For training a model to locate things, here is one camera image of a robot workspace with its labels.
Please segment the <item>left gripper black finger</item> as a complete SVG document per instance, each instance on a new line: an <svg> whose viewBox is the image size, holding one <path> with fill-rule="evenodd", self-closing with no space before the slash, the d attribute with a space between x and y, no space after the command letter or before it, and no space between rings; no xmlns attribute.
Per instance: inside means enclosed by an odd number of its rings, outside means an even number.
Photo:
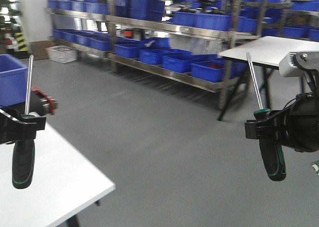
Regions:
<svg viewBox="0 0 319 227"><path fill-rule="evenodd" d="M20 115L10 108L0 109L0 143L32 140L45 129L46 117Z"/></svg>

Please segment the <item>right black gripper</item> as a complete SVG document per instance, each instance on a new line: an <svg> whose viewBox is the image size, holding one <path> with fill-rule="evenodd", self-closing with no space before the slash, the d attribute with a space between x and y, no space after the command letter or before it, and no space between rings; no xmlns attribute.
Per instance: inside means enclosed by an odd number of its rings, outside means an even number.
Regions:
<svg viewBox="0 0 319 227"><path fill-rule="evenodd" d="M301 152L319 150L319 101L314 93L297 95L289 114L285 110L259 109L254 117L245 123L247 139L263 139Z"/></svg>

